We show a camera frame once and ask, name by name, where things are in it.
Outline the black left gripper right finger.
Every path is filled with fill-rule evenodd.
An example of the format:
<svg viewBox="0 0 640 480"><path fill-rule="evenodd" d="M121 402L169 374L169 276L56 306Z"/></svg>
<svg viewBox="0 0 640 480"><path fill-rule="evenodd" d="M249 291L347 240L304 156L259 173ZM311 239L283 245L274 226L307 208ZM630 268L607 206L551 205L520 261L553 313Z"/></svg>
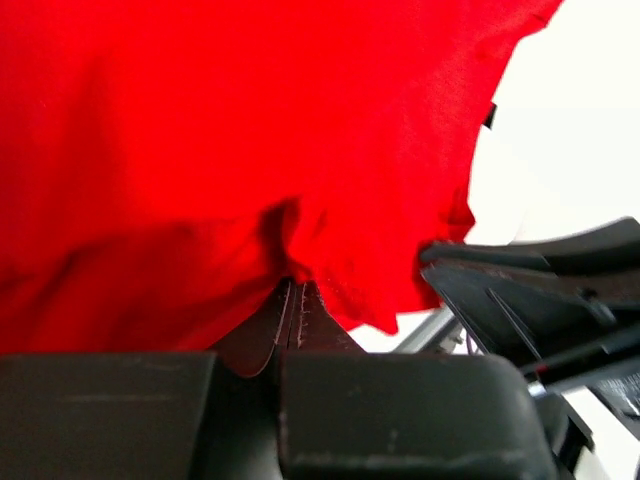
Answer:
<svg viewBox="0 0 640 480"><path fill-rule="evenodd" d="M349 346L300 286L279 369L287 479L554 479L528 385L496 356Z"/></svg>

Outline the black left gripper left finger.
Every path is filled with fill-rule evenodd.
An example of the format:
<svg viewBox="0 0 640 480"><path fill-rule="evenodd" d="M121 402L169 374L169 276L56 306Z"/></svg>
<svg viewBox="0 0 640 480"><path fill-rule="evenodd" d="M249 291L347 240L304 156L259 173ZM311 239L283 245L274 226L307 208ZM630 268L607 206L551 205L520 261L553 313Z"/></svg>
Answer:
<svg viewBox="0 0 640 480"><path fill-rule="evenodd" d="M1 360L5 479L278 479L292 284L213 349Z"/></svg>

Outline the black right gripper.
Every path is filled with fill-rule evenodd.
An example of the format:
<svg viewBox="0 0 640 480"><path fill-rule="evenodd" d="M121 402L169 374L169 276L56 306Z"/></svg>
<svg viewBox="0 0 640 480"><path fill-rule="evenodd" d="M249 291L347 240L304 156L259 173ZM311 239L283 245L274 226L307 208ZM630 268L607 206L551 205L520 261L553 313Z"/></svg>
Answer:
<svg viewBox="0 0 640 480"><path fill-rule="evenodd" d="M558 275L639 269L639 222L622 218L577 235L500 247L434 244L422 276L482 350L510 360L567 356L615 330L615 315ZM639 375L593 388L622 415L639 413Z"/></svg>

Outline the red t shirt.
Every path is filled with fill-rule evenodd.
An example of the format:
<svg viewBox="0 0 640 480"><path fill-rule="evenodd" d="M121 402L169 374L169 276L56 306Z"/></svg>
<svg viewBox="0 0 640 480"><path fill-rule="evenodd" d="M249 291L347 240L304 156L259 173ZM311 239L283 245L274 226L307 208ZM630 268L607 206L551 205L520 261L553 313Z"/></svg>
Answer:
<svg viewBox="0 0 640 480"><path fill-rule="evenodd" d="M439 300L476 139L555 1L5 1L1 349L191 350L278 281Z"/></svg>

